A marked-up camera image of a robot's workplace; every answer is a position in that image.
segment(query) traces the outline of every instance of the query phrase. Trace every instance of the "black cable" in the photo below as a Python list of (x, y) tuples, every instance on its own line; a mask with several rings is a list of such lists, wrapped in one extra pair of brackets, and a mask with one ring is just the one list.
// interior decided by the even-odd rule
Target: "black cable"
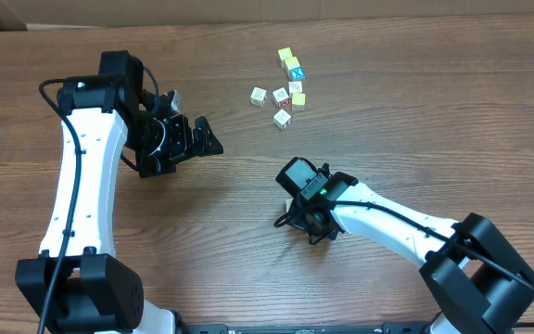
[[(417, 223), (416, 221), (398, 213), (398, 212), (395, 212), (387, 207), (384, 207), (382, 205), (378, 205), (378, 204), (374, 204), (372, 202), (358, 202), (358, 201), (349, 201), (349, 200), (326, 200), (326, 201), (322, 201), (322, 202), (317, 202), (317, 203), (313, 203), (311, 205), (308, 205), (306, 207), (302, 206), (300, 202), (298, 202), (298, 205), (299, 205), (299, 209), (296, 209), (294, 211), (292, 211), (290, 209), (290, 212), (286, 212), (285, 214), (283, 214), (281, 217), (279, 217), (275, 223), (273, 224), (275, 227), (281, 227), (283, 225), (286, 225), (288, 224), (293, 218), (295, 218), (295, 216), (297, 216), (298, 214), (300, 213), (305, 213), (309, 210), (314, 210), (314, 209), (317, 209), (317, 208), (320, 208), (320, 209), (325, 209), (325, 210), (334, 210), (335, 207), (337, 205), (348, 205), (348, 206), (358, 206), (358, 207), (365, 207), (365, 208), (368, 208), (368, 209), (376, 209), (376, 210), (380, 210), (382, 212), (386, 212), (396, 218), (399, 218), (401, 219), (403, 222), (405, 222), (406, 224), (408, 225), (411, 225), (412, 227), (418, 229), (418, 230), (421, 230), (423, 232), (425, 232), (426, 234), (430, 235), (431, 237), (434, 237), (438, 240), (441, 240), (441, 241), (444, 241), (446, 243), (448, 243), (449, 245), (453, 246), (455, 249), (457, 249), (458, 251), (461, 251), (462, 253), (466, 254), (470, 259), (472, 260), (480, 260), (483, 264), (491, 267), (492, 269), (494, 269), (495, 271), (501, 273), (502, 275), (522, 284), (523, 286), (527, 287), (528, 289), (530, 289), (531, 291), (534, 292), (534, 286), (532, 284), (530, 284), (529, 282), (527, 282), (524, 278), (522, 278), (521, 276), (518, 276), (516, 274), (513, 274), (512, 272), (508, 271), (507, 269), (505, 269), (504, 267), (502, 267), (501, 265), (493, 262), (492, 260), (488, 259), (487, 257), (477, 253), (476, 251), (474, 250), (471, 250), (470, 248), (466, 247), (466, 246), (463, 246), (459, 243), (457, 243), (456, 241), (450, 239), (450, 238), (447, 238), (445, 236), (442, 236), (440, 233), (432, 230), (431, 228), (429, 227), (426, 227), (426, 226), (423, 226), (419, 223)], [(534, 328), (534, 322), (520, 322), (520, 323), (516, 323), (514, 325), (514, 328)]]
[[(156, 81), (156, 78), (154, 78), (154, 74), (152, 74), (152, 71), (148, 67), (144, 66), (144, 70), (147, 72), (147, 75), (149, 75), (149, 78), (152, 80), (152, 83), (154, 83), (154, 88), (156, 88), (156, 97), (154, 98), (154, 108), (152, 108), (152, 110), (149, 112), (149, 114), (152, 117), (156, 117), (156, 115), (158, 114), (158, 110), (159, 110), (158, 82)], [(129, 159), (127, 159), (127, 157), (125, 157), (122, 154), (122, 152), (121, 152), (121, 160), (125, 162), (127, 166), (131, 167), (132, 170), (139, 173), (139, 168), (137, 168), (137, 166), (134, 163), (130, 162)]]
[(67, 247), (70, 243), (70, 237), (72, 237), (71, 226), (73, 224), (73, 214), (75, 213), (75, 205), (78, 199), (78, 191), (80, 190), (80, 179), (82, 177), (83, 152), (82, 146), (80, 145), (80, 139), (78, 138), (78, 134), (75, 132), (75, 128), (73, 128), (73, 125), (71, 124), (70, 120), (68, 120), (67, 116), (63, 114), (57, 104), (55, 104), (55, 102), (53, 102), (53, 100), (51, 100), (51, 98), (45, 92), (45, 86), (47, 86), (48, 84), (60, 84), (65, 83), (66, 81), (66, 79), (51, 79), (42, 82), (38, 86), (38, 90), (41, 92), (41, 96), (43, 96), (44, 100), (48, 103), (49, 106), (51, 106), (51, 108), (57, 113), (57, 115), (67, 126), (68, 130), (70, 131), (71, 138), (73, 139), (73, 143), (75, 144), (75, 176), (73, 178), (73, 189), (71, 191), (70, 208), (67, 214), (67, 222), (65, 223), (65, 230), (63, 231), (63, 240), (61, 241), (61, 248), (57, 257), (57, 263), (55, 264), (55, 269), (53, 270), (53, 275), (51, 276), (51, 280), (48, 285), (48, 290), (46, 291), (46, 295), (44, 296), (43, 311), (41, 312), (41, 319), (38, 323), (38, 334), (43, 334), (45, 332), (46, 319), (48, 317), (49, 309), (51, 307), (51, 301), (53, 299), (55, 285), (58, 281), (59, 272), (61, 270), (61, 263), (63, 262), (65, 252), (67, 251)]
[(156, 117), (156, 114), (158, 113), (159, 109), (159, 88), (158, 83), (156, 82), (156, 78), (154, 78), (154, 74), (152, 74), (152, 71), (144, 66), (144, 70), (146, 70), (147, 75), (149, 75), (149, 78), (152, 80), (152, 83), (154, 83), (154, 87), (156, 88), (156, 98), (154, 99), (154, 108), (149, 112), (152, 117)]
[(129, 159), (127, 159), (127, 157), (125, 157), (122, 152), (121, 152), (121, 160), (123, 162), (125, 162), (125, 164), (129, 167), (131, 167), (132, 170), (136, 171), (139, 173), (139, 168), (137, 168), (137, 166), (135, 166), (132, 162), (129, 161)]

